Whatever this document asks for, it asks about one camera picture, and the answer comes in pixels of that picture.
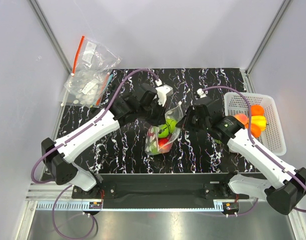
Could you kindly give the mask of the green bell pepper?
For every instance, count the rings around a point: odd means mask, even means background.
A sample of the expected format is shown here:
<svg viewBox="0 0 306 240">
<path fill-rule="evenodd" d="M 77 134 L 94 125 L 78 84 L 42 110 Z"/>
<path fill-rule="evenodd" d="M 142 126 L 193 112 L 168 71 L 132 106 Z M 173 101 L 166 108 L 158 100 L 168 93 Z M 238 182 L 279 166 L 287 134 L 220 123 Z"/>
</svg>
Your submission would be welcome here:
<svg viewBox="0 0 306 240">
<path fill-rule="evenodd" d="M 159 126 L 158 137 L 159 138 L 168 137 L 170 134 L 172 134 L 175 131 L 176 124 L 177 121 L 175 119 L 168 118 L 165 124 Z"/>
</svg>

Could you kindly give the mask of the clear bag with white dots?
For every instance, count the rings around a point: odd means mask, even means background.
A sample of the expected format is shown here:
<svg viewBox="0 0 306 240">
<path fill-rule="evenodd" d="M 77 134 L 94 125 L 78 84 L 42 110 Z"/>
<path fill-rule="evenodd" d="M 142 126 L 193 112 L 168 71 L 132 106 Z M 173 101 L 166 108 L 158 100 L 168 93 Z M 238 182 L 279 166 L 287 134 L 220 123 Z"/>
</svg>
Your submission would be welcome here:
<svg viewBox="0 0 306 240">
<path fill-rule="evenodd" d="M 150 126 L 145 139 L 145 153 L 149 156 L 170 152 L 173 143 L 177 140 L 180 129 L 177 123 L 183 118 L 182 102 L 165 114 L 166 123 L 159 126 Z"/>
</svg>

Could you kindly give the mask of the red yellow pomegranate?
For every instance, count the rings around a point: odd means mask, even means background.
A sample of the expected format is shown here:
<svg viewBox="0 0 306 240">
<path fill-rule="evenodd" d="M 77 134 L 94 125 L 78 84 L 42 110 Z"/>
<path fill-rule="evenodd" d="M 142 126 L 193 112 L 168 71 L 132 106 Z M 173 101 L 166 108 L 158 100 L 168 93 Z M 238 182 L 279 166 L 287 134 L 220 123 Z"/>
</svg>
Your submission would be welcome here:
<svg viewBox="0 0 306 240">
<path fill-rule="evenodd" d="M 158 139 L 158 152 L 159 153 L 168 153 L 172 147 L 172 143 L 167 138 Z"/>
</svg>

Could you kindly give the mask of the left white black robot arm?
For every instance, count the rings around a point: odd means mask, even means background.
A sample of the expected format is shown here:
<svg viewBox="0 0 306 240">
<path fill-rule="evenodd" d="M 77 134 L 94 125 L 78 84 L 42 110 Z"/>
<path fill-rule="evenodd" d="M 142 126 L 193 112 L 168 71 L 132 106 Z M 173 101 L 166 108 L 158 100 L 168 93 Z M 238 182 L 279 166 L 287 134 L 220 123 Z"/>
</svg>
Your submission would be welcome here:
<svg viewBox="0 0 306 240">
<path fill-rule="evenodd" d="M 118 130 L 142 119 L 152 126 L 166 123 L 166 101 L 173 94 L 172 87 L 153 87 L 142 83 L 138 90 L 119 94 L 116 90 L 109 104 L 81 127 L 55 141 L 42 141 L 42 162 L 57 185 L 72 184 L 90 198 L 100 194 L 99 180 L 88 170 L 75 164 L 75 159 L 90 145 Z"/>
</svg>

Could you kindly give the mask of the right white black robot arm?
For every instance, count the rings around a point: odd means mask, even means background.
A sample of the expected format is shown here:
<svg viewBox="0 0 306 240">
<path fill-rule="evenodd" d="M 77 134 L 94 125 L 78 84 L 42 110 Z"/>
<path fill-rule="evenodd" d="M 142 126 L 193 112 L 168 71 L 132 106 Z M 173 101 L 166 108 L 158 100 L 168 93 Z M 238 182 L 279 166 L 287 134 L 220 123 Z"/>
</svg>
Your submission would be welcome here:
<svg viewBox="0 0 306 240">
<path fill-rule="evenodd" d="M 198 99 L 177 123 L 185 131 L 205 131 L 214 140 L 241 154 L 263 175 L 264 179 L 229 174 L 220 185 L 221 195 L 235 194 L 265 200 L 282 215 L 288 215 L 306 195 L 306 168 L 296 169 L 264 147 L 233 116 L 224 116 L 217 103 L 208 97 Z"/>
</svg>

